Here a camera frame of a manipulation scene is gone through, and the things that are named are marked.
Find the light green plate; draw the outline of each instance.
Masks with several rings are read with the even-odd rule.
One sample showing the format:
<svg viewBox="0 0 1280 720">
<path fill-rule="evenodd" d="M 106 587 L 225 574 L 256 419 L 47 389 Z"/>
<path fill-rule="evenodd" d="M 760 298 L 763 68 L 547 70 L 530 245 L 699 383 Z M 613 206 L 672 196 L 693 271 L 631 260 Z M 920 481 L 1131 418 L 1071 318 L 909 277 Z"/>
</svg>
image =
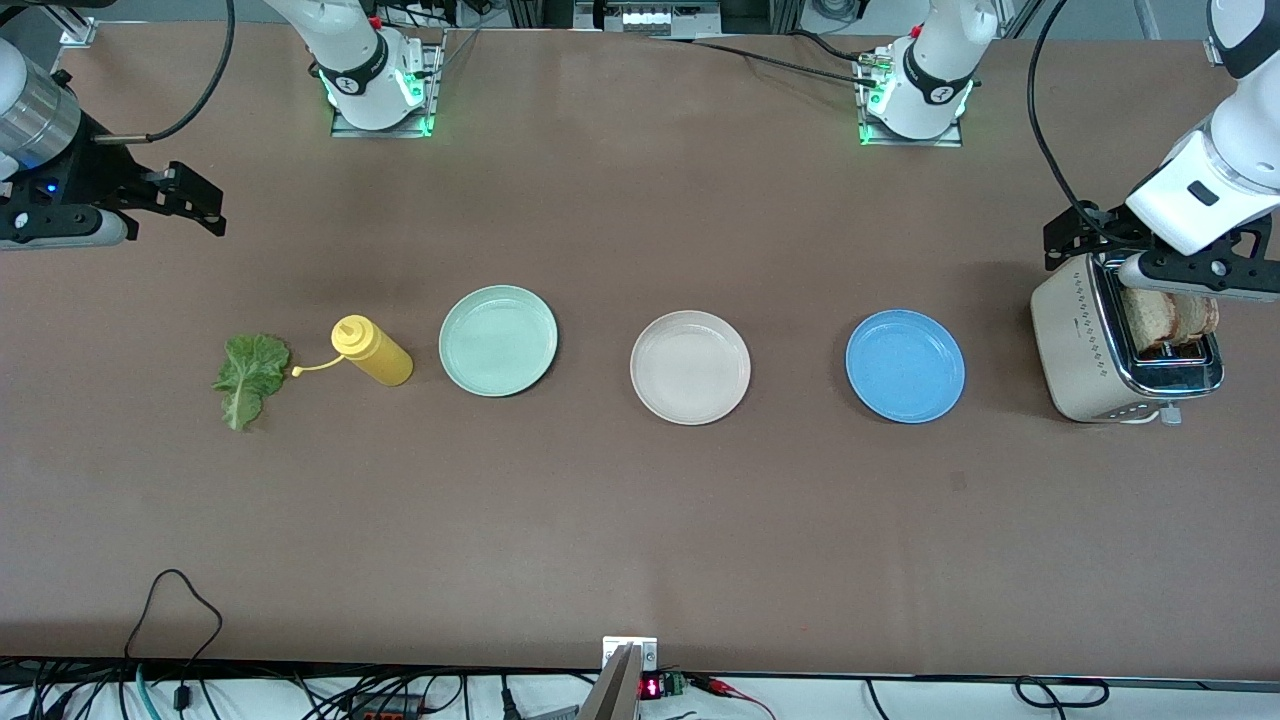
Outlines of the light green plate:
<svg viewBox="0 0 1280 720">
<path fill-rule="evenodd" d="M 485 397 L 516 395 L 556 356 L 552 309 L 522 287 L 495 284 L 463 297 L 440 327 L 440 364 L 458 387 Z"/>
</svg>

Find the blue plate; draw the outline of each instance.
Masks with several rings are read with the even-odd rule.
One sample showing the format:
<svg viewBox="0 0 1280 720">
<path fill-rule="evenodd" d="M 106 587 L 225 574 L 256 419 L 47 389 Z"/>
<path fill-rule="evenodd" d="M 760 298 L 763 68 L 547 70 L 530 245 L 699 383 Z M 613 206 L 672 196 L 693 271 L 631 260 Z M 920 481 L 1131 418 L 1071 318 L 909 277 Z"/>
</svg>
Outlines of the blue plate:
<svg viewBox="0 0 1280 720">
<path fill-rule="evenodd" d="M 951 333 L 928 315 L 884 310 L 858 325 L 845 370 L 868 407 L 899 423 L 947 414 L 964 391 L 964 356 Z"/>
</svg>

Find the bread slice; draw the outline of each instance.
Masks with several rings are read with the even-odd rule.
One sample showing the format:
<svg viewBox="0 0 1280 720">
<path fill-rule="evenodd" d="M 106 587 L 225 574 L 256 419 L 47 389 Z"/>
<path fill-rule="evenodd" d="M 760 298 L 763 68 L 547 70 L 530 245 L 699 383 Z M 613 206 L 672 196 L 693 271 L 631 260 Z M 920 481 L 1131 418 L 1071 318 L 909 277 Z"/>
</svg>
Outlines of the bread slice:
<svg viewBox="0 0 1280 720">
<path fill-rule="evenodd" d="M 1125 288 L 1120 299 L 1138 352 L 1160 347 L 1178 333 L 1178 306 L 1167 292 Z"/>
<path fill-rule="evenodd" d="M 1178 332 L 1169 341 L 1174 345 L 1196 342 L 1217 329 L 1217 300 L 1199 295 L 1175 295 Z"/>
<path fill-rule="evenodd" d="M 1196 342 L 1217 329 L 1217 300 L 1199 295 L 1172 295 L 1153 290 L 1125 288 L 1120 295 L 1138 352 L 1162 343 Z"/>
</svg>

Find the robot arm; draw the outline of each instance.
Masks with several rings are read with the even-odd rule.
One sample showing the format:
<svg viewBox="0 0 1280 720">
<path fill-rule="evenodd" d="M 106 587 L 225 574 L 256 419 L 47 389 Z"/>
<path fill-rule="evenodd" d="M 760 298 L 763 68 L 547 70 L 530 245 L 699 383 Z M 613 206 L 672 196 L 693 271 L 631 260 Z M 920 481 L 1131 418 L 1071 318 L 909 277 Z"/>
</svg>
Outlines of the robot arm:
<svg viewBox="0 0 1280 720">
<path fill-rule="evenodd" d="M 316 59 L 329 100 L 352 126 L 381 131 L 422 106 L 422 41 L 374 29 L 360 0 L 265 0 Z"/>
<path fill-rule="evenodd" d="M 1235 92 L 1125 200 L 1183 255 L 1280 208 L 1280 1 L 1211 3 L 1210 33 Z"/>
<path fill-rule="evenodd" d="M 1235 92 L 1123 206 L 1092 208 L 1105 236 L 1074 211 L 1046 225 L 1046 269 L 1085 252 L 1123 252 L 1128 287 L 1280 297 L 1280 263 L 1266 259 L 1280 208 L 1280 0 L 1212 0 L 1208 22 Z M 1236 252 L 1245 240 L 1252 250 Z"/>
<path fill-rule="evenodd" d="M 137 237 L 122 210 L 195 220 L 221 236 L 223 192 L 182 163 L 152 172 L 52 77 L 0 40 L 0 250 L 116 245 Z"/>
<path fill-rule="evenodd" d="M 991 0 L 932 0 L 910 35 L 878 50 L 892 70 L 867 111 L 910 140 L 938 137 L 964 109 L 973 73 L 998 29 Z"/>
</svg>

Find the bottle cap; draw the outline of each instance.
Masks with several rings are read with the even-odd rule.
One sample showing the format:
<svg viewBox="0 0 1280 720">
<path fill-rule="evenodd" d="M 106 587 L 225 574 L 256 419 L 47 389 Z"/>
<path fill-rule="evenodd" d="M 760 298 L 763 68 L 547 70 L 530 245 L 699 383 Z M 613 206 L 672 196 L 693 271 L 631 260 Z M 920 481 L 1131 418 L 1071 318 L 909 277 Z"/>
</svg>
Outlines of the bottle cap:
<svg viewBox="0 0 1280 720">
<path fill-rule="evenodd" d="M 364 315 L 347 315 L 338 320 L 329 336 L 333 348 L 346 357 L 361 360 L 380 345 L 378 327 Z"/>
</svg>

